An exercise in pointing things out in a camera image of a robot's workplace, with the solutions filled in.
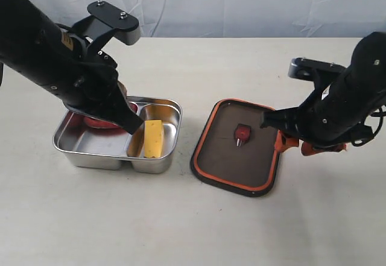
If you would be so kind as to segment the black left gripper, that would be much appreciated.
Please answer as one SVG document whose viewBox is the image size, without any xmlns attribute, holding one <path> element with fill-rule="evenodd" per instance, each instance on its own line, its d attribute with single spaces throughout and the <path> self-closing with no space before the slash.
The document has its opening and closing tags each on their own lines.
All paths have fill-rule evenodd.
<svg viewBox="0 0 386 266">
<path fill-rule="evenodd" d="M 129 134 L 142 125 L 127 102 L 116 65 L 76 36 L 42 37 L 42 87 L 76 114 L 111 122 Z"/>
</svg>

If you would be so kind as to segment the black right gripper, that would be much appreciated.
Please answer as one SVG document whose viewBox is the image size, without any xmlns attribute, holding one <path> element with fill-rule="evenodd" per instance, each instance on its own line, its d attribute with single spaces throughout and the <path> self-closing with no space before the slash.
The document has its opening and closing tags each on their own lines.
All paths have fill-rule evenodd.
<svg viewBox="0 0 386 266">
<path fill-rule="evenodd" d="M 298 148 L 303 156 L 346 151 L 346 144 L 362 146 L 374 138 L 364 124 L 374 105 L 358 97 L 326 97 L 306 101 L 298 108 L 262 112 L 260 128 L 297 129 L 298 138 L 277 133 L 276 151 Z"/>
</svg>

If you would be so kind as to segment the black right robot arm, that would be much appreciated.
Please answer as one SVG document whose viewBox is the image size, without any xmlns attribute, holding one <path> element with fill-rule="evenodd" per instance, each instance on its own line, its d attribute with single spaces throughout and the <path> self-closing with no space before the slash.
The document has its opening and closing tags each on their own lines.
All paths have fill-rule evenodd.
<svg viewBox="0 0 386 266">
<path fill-rule="evenodd" d="M 297 107 L 264 112 L 261 127 L 277 129 L 275 149 L 300 147 L 304 156 L 361 147 L 380 132 L 385 118 L 385 33 L 361 39 L 347 67 L 292 59 L 288 75 L 314 90 Z"/>
</svg>

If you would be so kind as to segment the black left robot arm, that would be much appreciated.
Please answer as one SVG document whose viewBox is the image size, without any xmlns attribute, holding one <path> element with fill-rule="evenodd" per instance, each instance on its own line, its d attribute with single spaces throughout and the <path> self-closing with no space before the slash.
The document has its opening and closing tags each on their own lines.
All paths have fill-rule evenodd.
<svg viewBox="0 0 386 266">
<path fill-rule="evenodd" d="M 126 45 L 139 21 L 104 0 L 71 27 L 53 22 L 30 0 L 1 0 L 1 65 L 45 89 L 79 115 L 133 134 L 143 123 L 118 82 L 117 63 L 103 51 L 110 39 Z"/>
</svg>

